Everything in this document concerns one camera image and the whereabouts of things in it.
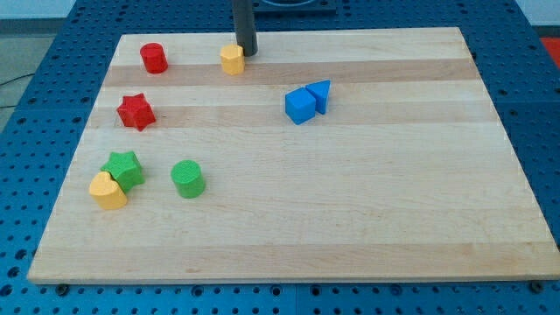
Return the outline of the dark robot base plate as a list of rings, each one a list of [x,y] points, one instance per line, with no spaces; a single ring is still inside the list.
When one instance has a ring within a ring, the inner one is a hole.
[[[335,13],[337,0],[253,0],[255,14]]]

